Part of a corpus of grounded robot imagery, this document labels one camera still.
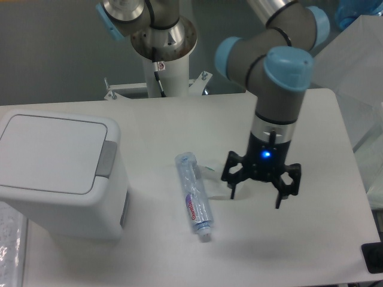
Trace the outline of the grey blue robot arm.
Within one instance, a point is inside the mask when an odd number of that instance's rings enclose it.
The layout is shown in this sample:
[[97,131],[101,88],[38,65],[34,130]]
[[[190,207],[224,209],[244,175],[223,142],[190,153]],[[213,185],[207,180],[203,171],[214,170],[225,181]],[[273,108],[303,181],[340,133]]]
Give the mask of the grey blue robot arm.
[[[257,97],[247,151],[229,152],[221,178],[231,190],[247,179],[270,182],[281,203],[299,192],[301,166],[285,159],[311,84],[309,52],[326,40],[330,24],[323,10],[298,1],[250,1],[250,7],[265,30],[251,39],[227,38],[215,52],[217,71]],[[188,93],[188,69],[172,64],[188,58],[197,36],[178,1],[101,1],[96,11],[111,36],[129,37],[148,65],[150,97]]]

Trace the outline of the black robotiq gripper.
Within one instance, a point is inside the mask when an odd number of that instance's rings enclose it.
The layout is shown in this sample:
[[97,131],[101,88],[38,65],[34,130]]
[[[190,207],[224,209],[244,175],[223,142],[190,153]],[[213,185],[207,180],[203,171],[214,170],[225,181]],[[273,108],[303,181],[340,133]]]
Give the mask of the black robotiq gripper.
[[278,190],[276,209],[279,209],[281,202],[289,196],[297,196],[300,188],[301,164],[285,164],[290,143],[288,141],[270,145],[251,133],[245,157],[229,151],[221,180],[231,190],[230,199],[235,198],[236,186],[245,181],[243,173],[249,175],[251,179],[263,182],[271,182],[276,178],[274,180],[274,187]]

